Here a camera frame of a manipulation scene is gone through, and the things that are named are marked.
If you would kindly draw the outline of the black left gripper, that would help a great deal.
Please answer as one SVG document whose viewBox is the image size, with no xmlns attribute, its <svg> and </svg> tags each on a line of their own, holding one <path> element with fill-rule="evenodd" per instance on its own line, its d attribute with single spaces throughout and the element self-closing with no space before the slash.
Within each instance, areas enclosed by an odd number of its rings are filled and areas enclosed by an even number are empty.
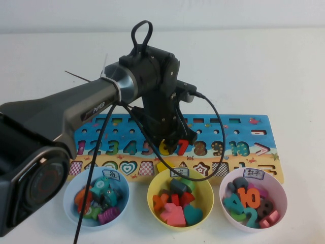
<svg viewBox="0 0 325 244">
<path fill-rule="evenodd" d="M 153 145 L 157 148 L 165 141 L 169 154 L 173 154 L 179 140 L 193 144 L 197 133 L 190 129 L 180 110 L 180 96 L 172 93 L 166 97 L 163 93 L 148 93 L 142 97 L 143 107 L 133 107 L 132 113 Z"/>
</svg>

